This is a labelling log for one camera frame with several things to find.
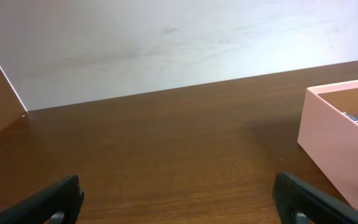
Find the white wall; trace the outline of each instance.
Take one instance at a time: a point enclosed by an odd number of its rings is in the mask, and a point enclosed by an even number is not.
[[[358,0],[0,0],[29,110],[358,60]]]

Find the pink cardboard box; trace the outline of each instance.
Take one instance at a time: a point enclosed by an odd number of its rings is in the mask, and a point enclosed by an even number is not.
[[[358,124],[344,111],[358,114],[358,80],[308,88],[298,143],[358,209]]]

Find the black plastic part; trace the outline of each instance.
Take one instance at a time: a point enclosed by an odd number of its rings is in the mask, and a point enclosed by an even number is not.
[[[27,200],[0,213],[0,224],[42,224],[57,213],[64,213],[64,224],[77,221],[84,193],[77,175],[70,175]]]
[[[282,224],[297,223],[299,213],[316,224],[358,223],[358,210],[285,173],[276,177],[273,199]]]

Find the pink box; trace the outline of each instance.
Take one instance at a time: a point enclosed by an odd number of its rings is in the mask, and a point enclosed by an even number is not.
[[[358,80],[306,90],[298,143],[358,209]]]

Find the desk surface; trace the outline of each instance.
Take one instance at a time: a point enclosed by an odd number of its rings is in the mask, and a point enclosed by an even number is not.
[[[0,133],[0,210],[75,173],[78,223],[278,223],[287,171],[341,198],[297,145],[305,88],[358,62],[31,111]]]

